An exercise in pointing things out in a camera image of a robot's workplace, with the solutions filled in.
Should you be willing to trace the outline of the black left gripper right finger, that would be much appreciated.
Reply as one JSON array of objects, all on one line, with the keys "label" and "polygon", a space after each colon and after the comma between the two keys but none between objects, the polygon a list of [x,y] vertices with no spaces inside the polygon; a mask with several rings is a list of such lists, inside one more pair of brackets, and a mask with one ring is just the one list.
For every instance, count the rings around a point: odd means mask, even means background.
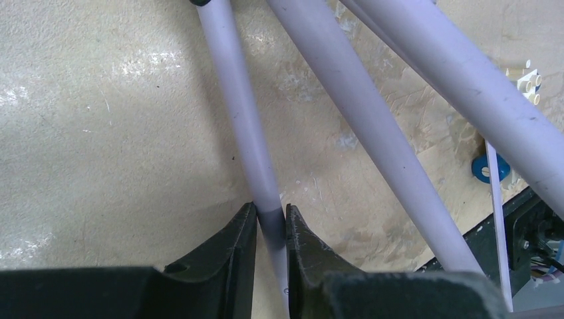
[{"label": "black left gripper right finger", "polygon": [[508,318],[500,291],[472,272],[365,272],[286,207],[291,318]]}]

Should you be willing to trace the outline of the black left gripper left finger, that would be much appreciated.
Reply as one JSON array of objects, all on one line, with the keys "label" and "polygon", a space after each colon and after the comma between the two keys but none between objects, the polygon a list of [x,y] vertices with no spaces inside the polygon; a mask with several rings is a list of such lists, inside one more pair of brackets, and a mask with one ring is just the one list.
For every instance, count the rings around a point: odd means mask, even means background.
[{"label": "black left gripper left finger", "polygon": [[164,270],[110,266],[4,270],[2,318],[250,318],[256,208]]}]

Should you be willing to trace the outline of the lilac music stand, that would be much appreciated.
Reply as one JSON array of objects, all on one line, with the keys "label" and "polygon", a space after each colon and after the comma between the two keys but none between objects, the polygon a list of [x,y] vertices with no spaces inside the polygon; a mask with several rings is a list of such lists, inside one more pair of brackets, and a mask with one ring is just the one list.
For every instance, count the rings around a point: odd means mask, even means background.
[{"label": "lilac music stand", "polygon": [[[232,1],[283,204],[340,256],[369,271],[414,270],[431,250],[314,72],[265,1]],[[490,189],[470,173],[484,144],[476,128],[378,39],[350,9],[329,1],[413,152],[457,226],[492,212]],[[496,64],[530,58],[543,75],[540,109],[563,127],[563,2],[440,1]],[[250,198],[198,13],[187,6],[190,53],[202,99],[192,172],[198,197],[236,209]]]}]

